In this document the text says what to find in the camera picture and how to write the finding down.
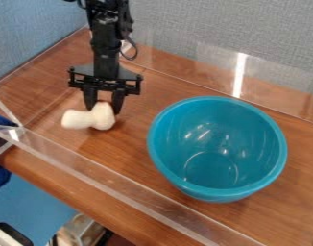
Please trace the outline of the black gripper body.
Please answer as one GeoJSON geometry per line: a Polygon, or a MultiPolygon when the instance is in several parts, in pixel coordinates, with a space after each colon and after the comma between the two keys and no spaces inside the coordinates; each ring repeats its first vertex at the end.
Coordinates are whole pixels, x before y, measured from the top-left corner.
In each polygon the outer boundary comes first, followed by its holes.
{"type": "Polygon", "coordinates": [[[140,94],[140,82],[143,76],[133,73],[123,67],[117,69],[117,75],[113,78],[96,77],[93,75],[93,65],[85,64],[73,66],[68,69],[69,81],[68,87],[84,90],[91,87],[95,90],[115,92],[124,90],[124,95],[140,94]]]}

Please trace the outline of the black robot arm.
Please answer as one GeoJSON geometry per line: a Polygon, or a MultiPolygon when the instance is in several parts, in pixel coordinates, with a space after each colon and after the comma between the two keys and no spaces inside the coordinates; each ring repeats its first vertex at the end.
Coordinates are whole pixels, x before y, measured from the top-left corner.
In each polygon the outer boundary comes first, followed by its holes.
{"type": "Polygon", "coordinates": [[[137,56],[139,49],[129,38],[133,19],[128,0],[65,0],[76,2],[85,10],[91,31],[93,63],[68,69],[68,87],[79,88],[85,108],[91,110],[97,102],[97,92],[111,93],[113,114],[120,113],[124,97],[140,94],[143,77],[120,66],[119,56],[128,61],[137,56]]]}

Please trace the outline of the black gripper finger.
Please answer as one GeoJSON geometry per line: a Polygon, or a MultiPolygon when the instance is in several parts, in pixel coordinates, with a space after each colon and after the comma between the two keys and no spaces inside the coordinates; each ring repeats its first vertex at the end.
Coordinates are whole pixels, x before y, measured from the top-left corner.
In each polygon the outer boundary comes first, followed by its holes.
{"type": "Polygon", "coordinates": [[[125,97],[125,91],[123,89],[117,89],[111,95],[111,106],[112,106],[113,114],[120,113],[124,97],[125,97]]]}
{"type": "Polygon", "coordinates": [[[97,102],[97,90],[88,87],[81,92],[85,108],[91,111],[97,102]]]}

